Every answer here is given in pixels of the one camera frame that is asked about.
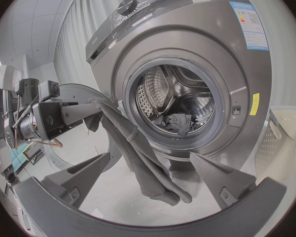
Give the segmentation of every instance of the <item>gray cloth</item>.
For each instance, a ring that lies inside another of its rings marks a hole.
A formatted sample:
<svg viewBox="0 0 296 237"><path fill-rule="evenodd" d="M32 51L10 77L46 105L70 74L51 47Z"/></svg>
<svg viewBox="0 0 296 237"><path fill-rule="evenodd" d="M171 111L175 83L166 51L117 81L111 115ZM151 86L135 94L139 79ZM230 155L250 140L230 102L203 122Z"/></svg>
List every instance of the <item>gray cloth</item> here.
<svg viewBox="0 0 296 237"><path fill-rule="evenodd" d="M96 104L101 113L85 118L91 131L102 125L112 136L128 167L136 175L143 195L164 201L172 206L180 201L191 203L192 197L172 182L167 169L159 162L147 138L137 126L121 115L117 108L105 98L92 98L87 103Z"/></svg>
<svg viewBox="0 0 296 237"><path fill-rule="evenodd" d="M164 118L166 124L165 129L185 136L186 133L193 131L192 115L186 115L184 113L172 114Z"/></svg>

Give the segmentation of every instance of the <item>blue label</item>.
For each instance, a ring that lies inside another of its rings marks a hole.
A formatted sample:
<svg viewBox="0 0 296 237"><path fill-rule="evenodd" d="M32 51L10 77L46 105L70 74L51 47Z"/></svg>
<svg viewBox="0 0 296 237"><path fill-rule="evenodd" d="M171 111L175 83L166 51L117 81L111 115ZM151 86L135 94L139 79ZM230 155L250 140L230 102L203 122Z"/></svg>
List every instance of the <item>blue label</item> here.
<svg viewBox="0 0 296 237"><path fill-rule="evenodd" d="M264 29L252 4L230 2L241 25L247 49L269 50Z"/></svg>

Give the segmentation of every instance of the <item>textured grip pad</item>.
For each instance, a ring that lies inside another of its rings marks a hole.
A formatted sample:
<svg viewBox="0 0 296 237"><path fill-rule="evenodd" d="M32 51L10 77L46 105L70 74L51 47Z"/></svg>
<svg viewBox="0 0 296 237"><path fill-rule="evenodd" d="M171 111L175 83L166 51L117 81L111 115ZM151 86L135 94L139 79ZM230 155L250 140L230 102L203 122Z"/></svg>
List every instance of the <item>textured grip pad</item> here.
<svg viewBox="0 0 296 237"><path fill-rule="evenodd" d="M100 172L103 172L103 170L105 169L105 167L108 165L108 163L111 160L111 154L108 153L106 156L104 156L100 161L99 161L99 168L100 168Z"/></svg>

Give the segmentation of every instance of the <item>screw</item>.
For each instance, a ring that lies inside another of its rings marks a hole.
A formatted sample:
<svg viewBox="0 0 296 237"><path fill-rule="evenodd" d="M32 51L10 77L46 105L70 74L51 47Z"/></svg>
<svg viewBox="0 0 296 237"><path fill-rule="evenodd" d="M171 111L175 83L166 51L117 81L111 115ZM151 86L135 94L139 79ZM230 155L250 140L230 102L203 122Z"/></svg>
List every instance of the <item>screw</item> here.
<svg viewBox="0 0 296 237"><path fill-rule="evenodd" d="M46 118L46 122L47 122L48 124L53 124L53 118L52 118L51 116L47 116L47 118Z"/></svg>

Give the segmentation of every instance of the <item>washing machine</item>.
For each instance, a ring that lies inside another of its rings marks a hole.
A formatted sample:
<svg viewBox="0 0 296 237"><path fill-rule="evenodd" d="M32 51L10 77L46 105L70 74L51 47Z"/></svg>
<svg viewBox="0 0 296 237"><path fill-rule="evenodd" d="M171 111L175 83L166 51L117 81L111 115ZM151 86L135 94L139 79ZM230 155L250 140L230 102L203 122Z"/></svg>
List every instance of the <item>washing machine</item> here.
<svg viewBox="0 0 296 237"><path fill-rule="evenodd" d="M86 46L98 87L168 168L240 169L268 114L267 38L249 0L124 0Z"/></svg>

